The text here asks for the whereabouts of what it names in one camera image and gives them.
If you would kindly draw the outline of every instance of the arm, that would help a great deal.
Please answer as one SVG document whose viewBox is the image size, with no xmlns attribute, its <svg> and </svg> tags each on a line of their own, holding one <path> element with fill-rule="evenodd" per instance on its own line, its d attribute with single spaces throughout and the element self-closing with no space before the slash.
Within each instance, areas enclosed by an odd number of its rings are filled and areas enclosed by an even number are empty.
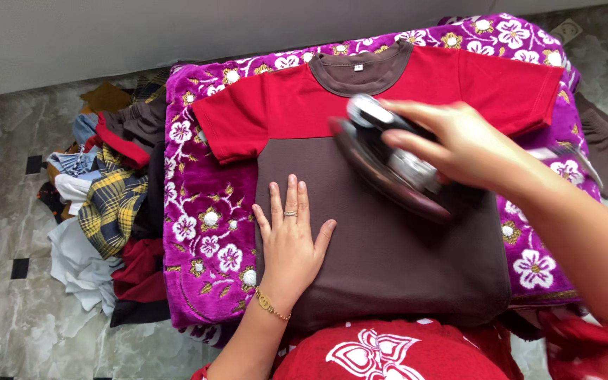
<svg viewBox="0 0 608 380">
<path fill-rule="evenodd" d="M 262 209 L 253 205 L 264 241 L 265 268 L 259 290 L 270 298 L 278 314 L 288 316 L 316 278 L 336 222 L 325 222 L 314 244 L 306 184 L 298 184 L 294 175 L 288 177 L 285 211 L 296 211 L 297 216 L 283 216 L 276 183 L 270 183 L 269 190 L 272 225 Z M 287 321 L 263 309 L 253 297 L 234 336 L 208 367 L 208 380 L 268 379 L 286 325 Z"/>
<path fill-rule="evenodd" d="M 397 130 L 385 132 L 384 142 L 429 161 L 445 177 L 490 189 L 520 207 L 590 310 L 608 322 L 608 208 L 464 103 L 384 105 L 433 130 L 442 145 Z"/>
</svg>

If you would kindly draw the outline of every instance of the white cloth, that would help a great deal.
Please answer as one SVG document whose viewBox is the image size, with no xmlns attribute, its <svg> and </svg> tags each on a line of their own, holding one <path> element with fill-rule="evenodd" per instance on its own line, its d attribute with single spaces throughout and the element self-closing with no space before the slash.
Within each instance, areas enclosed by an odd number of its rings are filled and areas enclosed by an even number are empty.
<svg viewBox="0 0 608 380">
<path fill-rule="evenodd" d="M 112 272 L 124 264 L 119 258 L 103 260 L 79 226 L 78 218 L 69 218 L 49 232 L 51 240 L 51 276 L 60 280 L 67 293 L 81 301 L 89 311 L 102 302 L 102 310 L 112 315 L 116 296 Z"/>
<path fill-rule="evenodd" d="M 91 182 L 85 179 L 74 178 L 70 175 L 59 174 L 55 176 L 55 188 L 66 201 L 72 201 L 70 215 L 77 215 L 81 205 L 86 202 Z"/>
</svg>

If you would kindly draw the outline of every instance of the gold bracelet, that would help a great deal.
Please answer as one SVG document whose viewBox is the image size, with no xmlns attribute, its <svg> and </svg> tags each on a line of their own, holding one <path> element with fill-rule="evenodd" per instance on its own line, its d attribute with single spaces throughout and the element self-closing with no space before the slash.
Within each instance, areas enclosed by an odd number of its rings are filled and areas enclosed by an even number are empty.
<svg viewBox="0 0 608 380">
<path fill-rule="evenodd" d="M 288 316 L 282 316 L 277 311 L 275 311 L 274 307 L 271 306 L 271 300 L 269 300 L 269 298 L 266 295 L 262 294 L 262 292 L 259 291 L 258 286 L 255 287 L 255 297 L 258 298 L 259 306 L 261 306 L 266 311 L 268 311 L 272 314 L 275 314 L 278 318 L 283 319 L 283 321 L 290 320 L 290 317 L 292 316 L 292 314 L 290 314 Z"/>
</svg>

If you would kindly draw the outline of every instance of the black tile inlay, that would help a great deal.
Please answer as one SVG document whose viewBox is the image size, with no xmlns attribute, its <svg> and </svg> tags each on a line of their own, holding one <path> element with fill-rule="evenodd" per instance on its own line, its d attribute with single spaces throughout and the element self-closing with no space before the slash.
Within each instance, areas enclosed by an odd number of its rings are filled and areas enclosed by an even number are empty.
<svg viewBox="0 0 608 380">
<path fill-rule="evenodd" d="M 41 156 L 29 156 L 27 158 L 27 167 L 25 175 L 35 175 L 41 172 Z"/>
<path fill-rule="evenodd" d="M 30 259 L 16 258 L 13 259 L 13 270 L 11 271 L 11 280 L 20 280 L 27 278 L 27 269 L 30 267 Z"/>
</svg>

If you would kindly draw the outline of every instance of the purple velvet fabric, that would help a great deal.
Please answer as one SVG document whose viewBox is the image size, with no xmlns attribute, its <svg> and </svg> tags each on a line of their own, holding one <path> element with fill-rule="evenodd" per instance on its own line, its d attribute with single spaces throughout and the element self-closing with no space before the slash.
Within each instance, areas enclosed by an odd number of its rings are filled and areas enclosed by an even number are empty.
<svg viewBox="0 0 608 380">
<path fill-rule="evenodd" d="M 467 49 L 489 56 L 565 68 L 548 128 L 518 139 L 525 148 L 571 144 L 587 153 L 571 95 L 580 78 L 562 46 L 537 26 L 505 13 L 445 19 L 440 26 L 348 40 L 319 47 L 250 57 L 222 64 L 173 66 L 167 82 L 165 123 L 165 284 L 173 326 L 221 323 L 241 317 L 255 284 L 257 166 L 220 166 L 190 111 L 190 104 L 222 91 L 242 77 L 305 64 L 313 53 L 380 51 L 396 39 L 419 46 Z M 547 161 L 599 200 L 595 182 L 573 158 Z M 569 281 L 524 215 L 498 197 L 514 306 L 578 300 Z"/>
</svg>

